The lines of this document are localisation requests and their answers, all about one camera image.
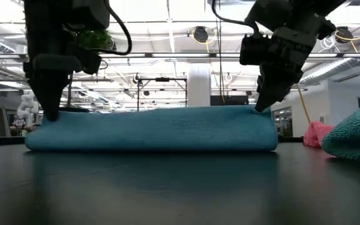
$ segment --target ceiling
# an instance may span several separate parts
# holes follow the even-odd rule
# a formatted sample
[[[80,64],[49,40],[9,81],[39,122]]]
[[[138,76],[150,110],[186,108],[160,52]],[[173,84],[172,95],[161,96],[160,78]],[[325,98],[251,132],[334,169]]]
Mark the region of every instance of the ceiling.
[[[24,13],[20,0],[0,0],[0,41],[7,46],[11,46],[17,53],[25,53],[26,39],[24,38]],[[244,4],[224,4],[220,8],[220,15],[235,20],[244,20],[247,16],[253,1]],[[126,23],[133,39],[133,53],[216,53],[218,52],[218,40],[216,32],[216,17],[210,10],[210,5],[205,0],[115,0],[111,1],[112,8],[118,16]],[[353,31],[354,38],[360,37],[360,6],[348,6],[347,4],[339,7],[332,12],[328,18],[337,26],[348,26]],[[197,43],[192,35],[196,26],[205,26],[209,34],[210,44]],[[264,27],[260,30],[266,34],[271,32]],[[222,23],[222,52],[237,53],[239,52],[241,39],[244,34],[252,33],[252,29],[247,26],[237,24]],[[114,39],[118,50],[127,48],[126,38],[113,18],[109,33]],[[318,41],[313,53],[328,52],[354,52],[350,44],[334,43],[334,38],[329,37],[323,41]],[[93,89],[120,89],[134,88],[133,77],[138,74],[142,78],[156,78],[166,76],[170,78],[186,78],[189,71],[189,63],[186,60],[156,60],[156,59],[131,59],[128,64],[127,59],[105,59],[109,66],[101,70],[99,78],[106,78],[113,82],[91,82],[83,81],[77,84],[79,88]],[[215,74],[219,73],[219,62],[210,62],[208,58],[206,63],[212,66],[212,87],[217,88],[215,80],[219,80]],[[317,63],[307,62],[303,69],[307,70]],[[21,63],[10,60],[0,60],[0,67],[15,72],[23,76],[21,72]],[[245,87],[255,86],[256,78],[259,74],[257,66],[241,66],[237,61],[223,62],[222,70],[224,75],[225,86]],[[79,79],[96,79],[87,74],[75,74]],[[156,83],[150,82],[148,87],[151,88],[178,88],[176,82]],[[135,92],[124,93],[118,91],[98,93],[107,99],[110,104],[106,108],[112,109],[120,105],[121,108],[133,109],[136,100],[131,97]],[[184,105],[184,92],[182,91],[164,91],[152,92],[149,96],[141,95],[141,98],[165,99],[164,104],[157,104],[159,101],[144,100],[145,108],[156,107],[179,107]],[[80,96],[76,101],[85,103]],[[89,103],[101,103],[98,98],[90,97]]]

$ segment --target table surface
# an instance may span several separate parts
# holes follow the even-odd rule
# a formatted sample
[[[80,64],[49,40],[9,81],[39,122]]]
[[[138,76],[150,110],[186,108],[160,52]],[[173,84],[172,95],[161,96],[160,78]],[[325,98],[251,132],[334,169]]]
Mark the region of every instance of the table surface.
[[[0,224],[360,224],[360,162],[275,152],[108,154],[0,146]]]

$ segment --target microfiber cloth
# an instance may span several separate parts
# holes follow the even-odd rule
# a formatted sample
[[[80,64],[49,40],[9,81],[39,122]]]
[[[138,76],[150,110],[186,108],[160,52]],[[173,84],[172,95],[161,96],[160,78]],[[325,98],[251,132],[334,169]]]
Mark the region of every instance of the microfiber cloth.
[[[338,158],[360,161],[360,109],[324,137],[322,148]]]
[[[252,106],[59,112],[26,138],[38,151],[272,151],[277,144],[270,110]]]
[[[334,129],[332,125],[325,125],[320,121],[313,121],[309,124],[304,134],[304,145],[312,147],[321,147],[322,140],[326,134]]]

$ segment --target ceiling light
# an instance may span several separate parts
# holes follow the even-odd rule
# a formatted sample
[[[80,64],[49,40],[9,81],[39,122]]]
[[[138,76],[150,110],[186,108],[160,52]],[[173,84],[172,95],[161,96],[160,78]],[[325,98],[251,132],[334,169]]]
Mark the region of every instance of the ceiling light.
[[[118,56],[113,54],[100,54],[102,58],[144,58],[145,54],[127,54],[125,56]]]
[[[154,53],[153,57],[160,58],[181,58],[181,57],[208,57],[209,54],[167,54],[167,53]]]
[[[311,58],[331,58],[331,57],[336,57],[337,54],[333,54],[333,53],[311,53],[309,54],[309,57]]]
[[[80,106],[80,107],[82,107],[84,109],[92,109],[93,108],[92,106]]]
[[[222,53],[221,57],[225,57],[225,58],[239,58],[240,54],[239,53]]]
[[[0,85],[9,86],[12,88],[26,88],[25,85],[13,81],[0,81]]]
[[[72,91],[88,91],[88,89],[85,89],[85,88],[72,88]]]
[[[4,39],[19,39],[19,38],[25,38],[26,36],[24,34],[20,35],[12,35],[12,36],[6,36]]]

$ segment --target blue towel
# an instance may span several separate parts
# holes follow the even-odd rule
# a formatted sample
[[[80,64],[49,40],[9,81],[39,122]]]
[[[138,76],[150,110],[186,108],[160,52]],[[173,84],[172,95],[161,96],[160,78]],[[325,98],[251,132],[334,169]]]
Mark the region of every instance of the blue towel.
[[[252,106],[60,112],[26,138],[37,151],[272,151],[277,144],[270,110]]]
[[[338,158],[360,161],[360,109],[324,137],[322,148]]]

